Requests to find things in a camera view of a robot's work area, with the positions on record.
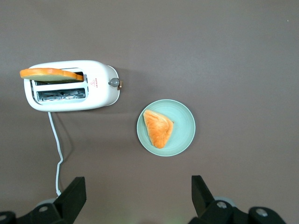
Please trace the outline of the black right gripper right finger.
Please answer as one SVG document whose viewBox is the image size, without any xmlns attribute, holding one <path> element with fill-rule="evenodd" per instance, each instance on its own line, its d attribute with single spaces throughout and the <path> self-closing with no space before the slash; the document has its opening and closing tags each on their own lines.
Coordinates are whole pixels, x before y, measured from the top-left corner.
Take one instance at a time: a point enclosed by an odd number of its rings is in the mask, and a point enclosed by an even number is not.
<svg viewBox="0 0 299 224">
<path fill-rule="evenodd" d="M 282 217 L 266 207 L 252 207 L 248 213 L 223 199 L 215 199 L 200 175 L 193 175 L 192 202 L 197 216 L 191 224 L 284 224 Z"/>
</svg>

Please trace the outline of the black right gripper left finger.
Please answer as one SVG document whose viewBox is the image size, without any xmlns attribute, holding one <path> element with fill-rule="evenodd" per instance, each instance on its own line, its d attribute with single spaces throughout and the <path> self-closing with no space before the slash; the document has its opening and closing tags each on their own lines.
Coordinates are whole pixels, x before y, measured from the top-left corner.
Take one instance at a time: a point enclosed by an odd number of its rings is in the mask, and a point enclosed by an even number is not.
<svg viewBox="0 0 299 224">
<path fill-rule="evenodd" d="M 72 224 L 86 202 L 85 178 L 76 177 L 52 203 L 36 206 L 17 224 Z"/>
</svg>

